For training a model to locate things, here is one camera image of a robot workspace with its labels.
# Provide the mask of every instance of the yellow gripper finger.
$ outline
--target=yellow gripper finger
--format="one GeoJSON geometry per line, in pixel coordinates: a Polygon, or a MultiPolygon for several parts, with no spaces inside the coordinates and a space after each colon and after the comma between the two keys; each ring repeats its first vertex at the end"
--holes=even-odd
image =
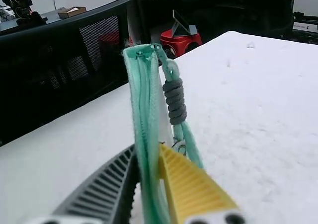
{"type": "Polygon", "coordinates": [[[204,170],[164,144],[160,147],[159,171],[172,224],[184,224],[191,216],[238,208],[204,170]]]}

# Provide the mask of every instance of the mint green pouch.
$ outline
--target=mint green pouch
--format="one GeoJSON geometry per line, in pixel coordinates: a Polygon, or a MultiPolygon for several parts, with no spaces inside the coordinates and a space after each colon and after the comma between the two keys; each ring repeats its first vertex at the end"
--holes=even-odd
{"type": "MultiPolygon", "coordinates": [[[[182,80],[176,62],[167,58],[159,44],[130,47],[123,51],[123,56],[131,92],[144,221],[145,224],[168,224],[168,206],[159,181],[159,142],[168,146],[184,144],[188,158],[203,168],[194,137],[185,121],[182,80]],[[163,89],[174,141],[159,77],[159,60],[166,78],[163,89]]],[[[176,151],[185,154],[180,149],[184,145],[176,151]]]]}

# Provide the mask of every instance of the small box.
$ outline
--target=small box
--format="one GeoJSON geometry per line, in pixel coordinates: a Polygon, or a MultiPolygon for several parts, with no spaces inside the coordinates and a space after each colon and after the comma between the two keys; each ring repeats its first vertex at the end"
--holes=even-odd
{"type": "Polygon", "coordinates": [[[58,11],[58,15],[61,19],[69,18],[77,14],[82,14],[86,12],[86,7],[84,6],[73,6],[71,8],[63,8],[58,11]]]}

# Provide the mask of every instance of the white tabletop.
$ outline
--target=white tabletop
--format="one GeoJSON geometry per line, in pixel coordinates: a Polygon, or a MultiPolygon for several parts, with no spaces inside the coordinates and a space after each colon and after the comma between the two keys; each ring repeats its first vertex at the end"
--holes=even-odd
{"type": "MultiPolygon", "coordinates": [[[[317,54],[228,32],[177,59],[206,170],[252,222],[318,221],[317,54]]],[[[1,147],[0,223],[49,214],[132,144],[129,97],[125,85],[1,147]]]]}

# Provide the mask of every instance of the office chair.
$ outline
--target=office chair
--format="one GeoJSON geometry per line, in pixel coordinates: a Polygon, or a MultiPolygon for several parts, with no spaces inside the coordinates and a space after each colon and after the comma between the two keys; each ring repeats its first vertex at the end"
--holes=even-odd
{"type": "Polygon", "coordinates": [[[204,42],[234,30],[275,37],[292,31],[293,0],[182,0],[204,42]]]}
{"type": "Polygon", "coordinates": [[[128,2],[0,36],[0,146],[127,82],[128,2]]]}

